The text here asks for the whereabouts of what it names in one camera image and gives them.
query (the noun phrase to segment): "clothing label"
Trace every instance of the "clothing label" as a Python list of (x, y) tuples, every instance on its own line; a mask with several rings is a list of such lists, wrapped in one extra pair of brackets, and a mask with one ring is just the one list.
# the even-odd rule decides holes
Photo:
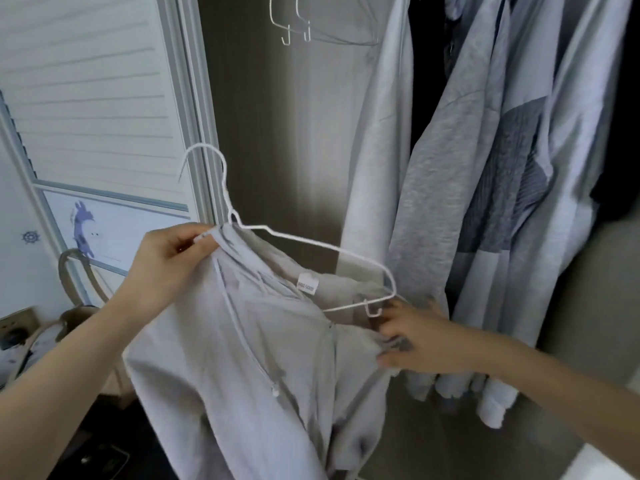
[(309, 273), (301, 273), (298, 277), (298, 284), (296, 288), (300, 291), (304, 291), (307, 294), (315, 295), (316, 290), (318, 289), (318, 285), (320, 284), (320, 280), (317, 280)]

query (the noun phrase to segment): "closet door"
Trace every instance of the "closet door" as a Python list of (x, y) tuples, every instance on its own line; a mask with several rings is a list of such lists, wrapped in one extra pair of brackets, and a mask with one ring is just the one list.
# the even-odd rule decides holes
[(0, 32), (3, 143), (55, 257), (83, 233), (114, 289), (146, 231), (215, 222), (203, 154), (177, 177), (203, 141), (178, 0), (0, 0)]

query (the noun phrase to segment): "purple giraffe illustration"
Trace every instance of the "purple giraffe illustration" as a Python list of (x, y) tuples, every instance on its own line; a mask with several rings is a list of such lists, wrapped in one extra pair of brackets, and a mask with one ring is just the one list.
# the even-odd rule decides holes
[(92, 220), (93, 214), (86, 209), (86, 207), (84, 206), (84, 202), (81, 200), (76, 202), (76, 215), (74, 217), (74, 239), (76, 240), (76, 245), (80, 252), (90, 258), (93, 258), (94, 256), (91, 247), (89, 247), (89, 243), (84, 237), (82, 224), (84, 222)]

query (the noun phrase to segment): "bag strap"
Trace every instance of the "bag strap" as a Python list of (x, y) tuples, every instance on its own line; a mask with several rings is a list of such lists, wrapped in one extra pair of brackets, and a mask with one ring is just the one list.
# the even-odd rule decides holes
[(89, 263), (89, 259), (84, 254), (82, 254), (82, 252), (80, 252), (79, 249), (66, 250), (62, 254), (60, 254), (60, 259), (58, 259), (58, 276), (60, 277), (60, 283), (62, 283), (62, 288), (65, 289), (65, 293), (67, 293), (67, 296), (69, 297), (71, 302), (75, 306), (84, 305), (82, 298), (80, 298), (80, 295), (76, 290), (76, 286), (73, 280), (71, 279), (71, 275), (69, 275), (69, 271), (67, 269), (67, 260), (70, 257), (74, 257), (78, 259), (80, 263), (82, 263), (84, 272), (89, 278), (89, 281), (93, 286), (93, 289), (95, 290), (96, 293), (98, 293), (98, 296), (100, 297), (100, 299), (103, 302), (107, 303), (109, 298), (100, 287), (100, 284), (98, 283), (98, 280), (96, 279), (93, 273), (93, 270), (91, 269), (91, 263)]

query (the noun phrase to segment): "white wire hanger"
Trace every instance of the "white wire hanger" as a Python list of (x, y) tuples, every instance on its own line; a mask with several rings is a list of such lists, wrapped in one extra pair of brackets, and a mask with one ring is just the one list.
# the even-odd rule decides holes
[[(367, 18), (369, 19), (369, 22), (372, 24), (372, 26), (377, 27), (378, 25), (378, 20), (376, 18), (376, 14), (375, 11), (373, 10), (372, 6), (371, 6), (371, 2), (369, 0), (364, 0), (364, 2), (362, 0), (356, 0), (358, 5), (360, 6), (360, 8), (363, 10), (363, 12), (367, 15)], [(302, 35), (303, 39), (305, 40), (305, 42), (311, 42), (312, 37), (311, 37), (311, 30), (312, 30), (312, 26), (311, 26), (311, 21), (302, 17), (302, 15), (300, 15), (300, 0), (296, 0), (296, 15), (298, 16), (298, 18), (300, 20), (302, 20), (302, 22), (304, 24), (306, 24), (307, 28), (304, 31), (300, 31), (300, 30), (295, 30), (291, 28), (291, 24), (288, 25), (282, 25), (280, 23), (277, 23), (274, 19), (273, 19), (273, 0), (269, 0), (269, 17), (271, 19), (271, 23), (274, 24), (276, 27), (279, 27), (281, 29), (284, 29), (287, 31), (287, 39), (285, 39), (284, 37), (281, 37), (282, 39), (282, 43), (286, 46), (291, 45), (291, 34), (295, 33), (298, 35)], [(325, 43), (332, 43), (335, 45), (357, 45), (357, 46), (363, 46), (363, 47), (373, 47), (375, 45), (378, 45), (380, 43), (380, 39), (377, 35), (377, 33), (375, 31), (373, 31), (373, 39), (370, 41), (366, 41), (366, 42), (357, 42), (357, 41), (350, 41), (347, 39), (343, 39), (340, 37), (336, 37), (334, 35), (331, 35), (325, 31), (322, 31), (320, 29), (316, 29), (313, 28), (313, 31), (317, 32), (318, 34), (322, 35), (322, 37), (317, 37), (315, 36), (313, 38), (313, 40), (318, 40), (320, 42), (325, 42)]]
[(315, 241), (313, 239), (307, 239), (306, 237), (299, 237), (297, 235), (286, 234), (286, 233), (283, 233), (283, 232), (274, 231), (273, 229), (271, 229), (269, 226), (266, 226), (266, 225), (248, 226), (248, 225), (243, 224), (242, 220), (240, 219), (240, 215), (238, 214), (236, 209), (234, 209), (233, 205), (231, 204), (231, 197), (229, 197), (229, 190), (227, 188), (227, 160), (226, 160), (225, 156), (222, 154), (222, 152), (220, 152), (220, 150), (217, 149), (212, 144), (196, 143), (196, 144), (192, 144), (190, 147), (188, 147), (186, 149), (186, 151), (184, 152), (184, 154), (182, 156), (182, 160), (180, 161), (180, 172), (178, 174), (178, 181), (180, 181), (180, 179), (182, 177), (184, 169), (185, 169), (185, 167), (187, 165), (187, 161), (189, 159), (189, 155), (191, 154), (192, 151), (196, 150), (197, 148), (207, 148), (207, 149), (211, 150), (212, 152), (217, 154), (217, 156), (219, 156), (220, 161), (222, 162), (222, 196), (223, 196), (223, 199), (224, 199), (225, 204), (227, 206), (227, 220), (228, 220), (228, 222), (230, 222), (230, 223), (234, 222), (234, 217), (235, 217), (236, 225), (238, 227), (240, 227), (240, 229), (265, 230), (269, 234), (274, 235), (276, 237), (281, 237), (283, 239), (289, 239), (291, 241), (298, 241), (298, 242), (302, 242), (304, 244), (311, 244), (313, 246), (319, 246), (321, 248), (331, 249), (332, 251), (337, 251), (339, 253), (347, 254), (348, 256), (351, 256), (351, 257), (354, 257), (354, 258), (357, 258), (357, 259), (361, 259), (366, 263), (369, 263), (369, 264), (372, 264), (373, 266), (379, 267), (388, 276), (389, 283), (391, 284), (391, 293), (389, 295), (384, 296), (382, 298), (375, 298), (375, 299), (372, 299), (372, 300), (363, 300), (363, 302), (361, 302), (361, 303), (354, 303), (352, 305), (344, 305), (344, 306), (336, 306), (334, 308), (328, 308), (326, 310), (323, 310), (323, 312), (337, 312), (337, 311), (340, 311), (340, 310), (347, 310), (349, 308), (356, 308), (358, 306), (364, 306), (368, 317), (376, 318), (376, 317), (379, 317), (380, 315), (382, 315), (382, 308), (380, 308), (379, 311), (377, 311), (377, 313), (374, 314), (369, 309), (369, 305), (372, 305), (373, 303), (382, 303), (382, 302), (384, 302), (384, 301), (386, 301), (388, 299), (395, 298), (396, 295), (397, 295), (396, 279), (394, 278), (394, 275), (391, 273), (391, 270), (389, 270), (389, 268), (387, 266), (385, 266), (384, 264), (381, 264), (381, 263), (379, 263), (379, 262), (377, 262), (377, 261), (375, 261), (373, 259), (361, 256), (359, 254), (353, 253), (353, 252), (351, 252), (349, 250), (346, 250), (346, 249), (339, 248), (338, 246), (334, 246), (334, 245), (328, 244), (326, 242)]

